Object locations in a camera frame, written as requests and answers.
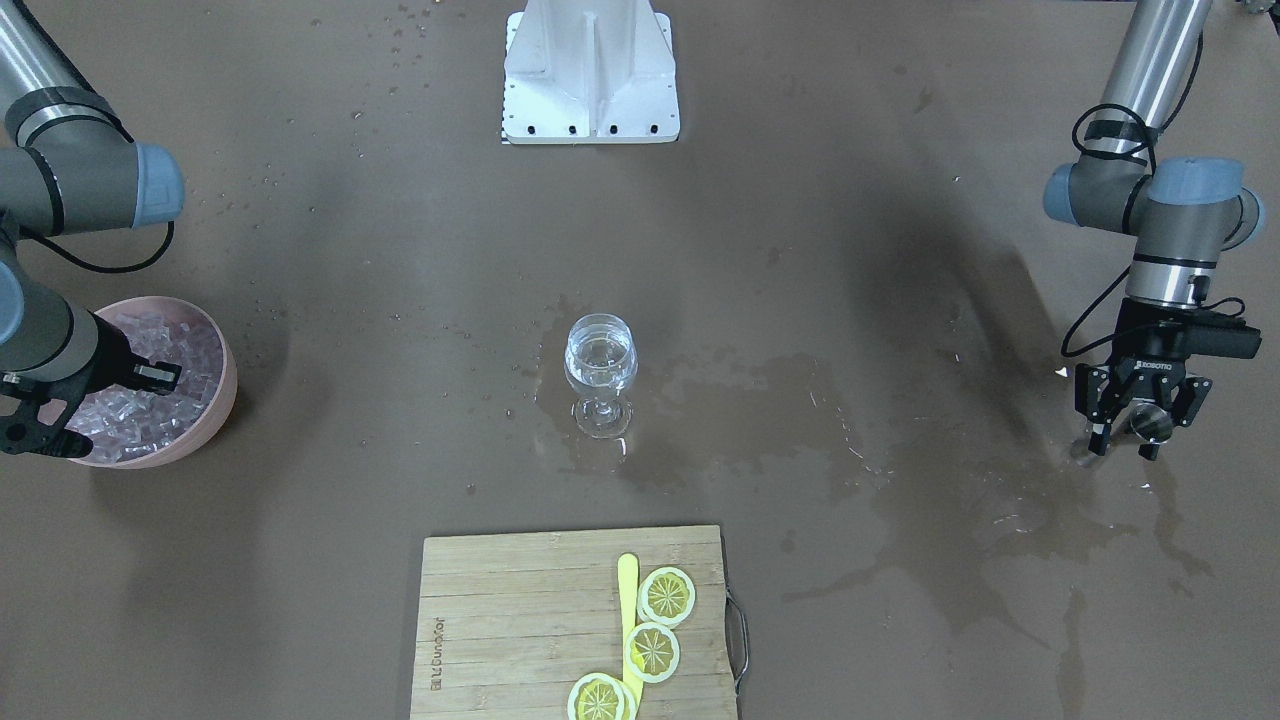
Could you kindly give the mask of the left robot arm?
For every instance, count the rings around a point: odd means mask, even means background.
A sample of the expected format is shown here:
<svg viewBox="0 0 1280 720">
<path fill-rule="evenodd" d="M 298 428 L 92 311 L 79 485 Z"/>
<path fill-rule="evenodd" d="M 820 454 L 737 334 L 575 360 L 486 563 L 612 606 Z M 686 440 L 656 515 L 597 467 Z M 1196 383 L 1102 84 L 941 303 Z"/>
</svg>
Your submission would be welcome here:
<svg viewBox="0 0 1280 720">
<path fill-rule="evenodd" d="M 1194 356 L 1252 359 L 1262 343 L 1243 310 L 1210 301 L 1220 258 L 1252 241 L 1266 211 L 1229 158 L 1160 158 L 1157 143 L 1199 69 L 1208 1 L 1139 1 L 1102 99 L 1071 128 L 1079 156 L 1057 168 L 1044 213 L 1070 225 L 1134 238 L 1112 282 L 1125 296 L 1101 364 L 1079 363 L 1075 410 L 1087 436 L 1078 457 L 1133 445 L 1155 460 L 1189 427 L 1212 380 L 1187 369 Z"/>
</svg>

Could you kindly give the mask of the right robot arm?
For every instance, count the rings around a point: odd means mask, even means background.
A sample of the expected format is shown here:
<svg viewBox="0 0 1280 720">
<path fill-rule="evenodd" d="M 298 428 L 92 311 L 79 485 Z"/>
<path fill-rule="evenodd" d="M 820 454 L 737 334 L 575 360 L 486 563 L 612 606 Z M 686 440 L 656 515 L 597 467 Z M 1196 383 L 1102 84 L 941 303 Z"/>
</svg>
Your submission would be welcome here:
<svg viewBox="0 0 1280 720">
<path fill-rule="evenodd" d="M 113 386 L 170 395 L 172 363 L 136 354 L 124 333 L 29 275 L 24 240 L 164 224 L 186 200 L 174 156 L 137 142 L 23 1 L 1 5 L 4 454 L 81 459 L 92 441 L 69 428 L 88 395 Z"/>
</svg>

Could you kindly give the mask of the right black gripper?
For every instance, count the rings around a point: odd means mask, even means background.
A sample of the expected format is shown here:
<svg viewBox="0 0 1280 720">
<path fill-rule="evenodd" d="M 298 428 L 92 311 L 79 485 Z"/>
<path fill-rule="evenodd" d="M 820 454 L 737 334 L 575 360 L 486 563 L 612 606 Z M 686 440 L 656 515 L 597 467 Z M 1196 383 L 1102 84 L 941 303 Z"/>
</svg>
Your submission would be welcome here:
<svg viewBox="0 0 1280 720">
<path fill-rule="evenodd" d="M 141 363 L 124 333 L 92 313 L 73 310 L 70 320 L 70 338 L 55 359 L 3 379 L 3 396 L 17 401 L 1 420 L 4 454 L 86 457 L 93 441 L 68 424 L 88 395 L 129 383 L 148 393 L 177 391 L 182 366 Z"/>
</svg>

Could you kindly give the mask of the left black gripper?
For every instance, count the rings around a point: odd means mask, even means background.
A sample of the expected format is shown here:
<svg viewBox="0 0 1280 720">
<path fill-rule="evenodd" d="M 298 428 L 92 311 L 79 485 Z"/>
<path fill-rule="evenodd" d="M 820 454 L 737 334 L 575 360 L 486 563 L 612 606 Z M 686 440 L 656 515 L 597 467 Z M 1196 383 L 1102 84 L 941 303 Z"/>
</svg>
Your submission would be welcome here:
<svg viewBox="0 0 1280 720">
<path fill-rule="evenodd" d="M 1194 421 L 1213 382 L 1187 372 L 1189 356 L 1184 342 L 1192 313 L 1125 299 L 1110 340 L 1107 361 L 1098 366 L 1075 365 L 1074 404 L 1088 425 L 1085 451 L 1089 457 L 1103 457 L 1108 452 L 1114 427 L 1111 413 L 1120 413 L 1130 404 L 1158 405 L 1172 415 L 1175 429 Z M 1139 443 L 1138 454 L 1153 461 L 1166 443 Z"/>
</svg>

